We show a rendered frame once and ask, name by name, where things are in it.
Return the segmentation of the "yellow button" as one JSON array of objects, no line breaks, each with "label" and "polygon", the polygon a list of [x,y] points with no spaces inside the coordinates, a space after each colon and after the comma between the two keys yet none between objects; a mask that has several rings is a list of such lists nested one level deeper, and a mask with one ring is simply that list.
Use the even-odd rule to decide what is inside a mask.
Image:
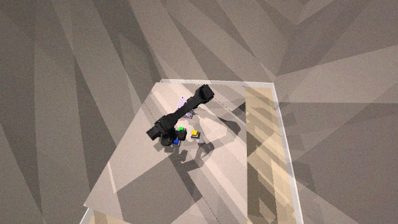
[{"label": "yellow button", "polygon": [[192,130],[191,138],[198,139],[199,131]]}]

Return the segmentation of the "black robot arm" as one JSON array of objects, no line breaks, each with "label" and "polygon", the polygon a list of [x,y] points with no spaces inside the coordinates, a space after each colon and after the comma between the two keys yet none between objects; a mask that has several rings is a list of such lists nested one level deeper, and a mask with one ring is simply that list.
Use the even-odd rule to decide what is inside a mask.
[{"label": "black robot arm", "polygon": [[160,135],[161,145],[171,146],[174,143],[173,135],[169,134],[174,129],[177,121],[187,114],[190,110],[198,108],[198,105],[205,104],[214,98],[214,93],[208,84],[204,84],[195,91],[195,95],[190,97],[184,105],[174,113],[163,115],[154,124],[155,126],[148,130],[147,135],[154,141]]}]

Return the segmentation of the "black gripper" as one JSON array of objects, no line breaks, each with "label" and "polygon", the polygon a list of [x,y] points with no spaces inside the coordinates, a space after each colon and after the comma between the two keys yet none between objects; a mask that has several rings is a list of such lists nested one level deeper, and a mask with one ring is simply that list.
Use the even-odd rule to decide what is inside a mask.
[{"label": "black gripper", "polygon": [[179,141],[184,141],[185,138],[186,138],[186,135],[187,135],[187,131],[181,129],[181,130],[178,132],[178,131],[175,130],[175,128],[174,128],[171,132],[169,132],[169,134],[172,134],[172,135],[173,135],[174,141],[175,141],[176,139],[178,139]]}]

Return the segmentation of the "blue button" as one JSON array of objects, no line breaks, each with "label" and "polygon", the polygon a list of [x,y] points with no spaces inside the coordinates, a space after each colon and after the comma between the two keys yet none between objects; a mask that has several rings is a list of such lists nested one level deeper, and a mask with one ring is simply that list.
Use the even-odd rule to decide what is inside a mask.
[{"label": "blue button", "polygon": [[172,146],[173,146],[173,147],[180,147],[180,143],[181,143],[181,141],[179,141],[178,139],[176,139],[176,140],[174,141],[174,143],[172,144]]}]

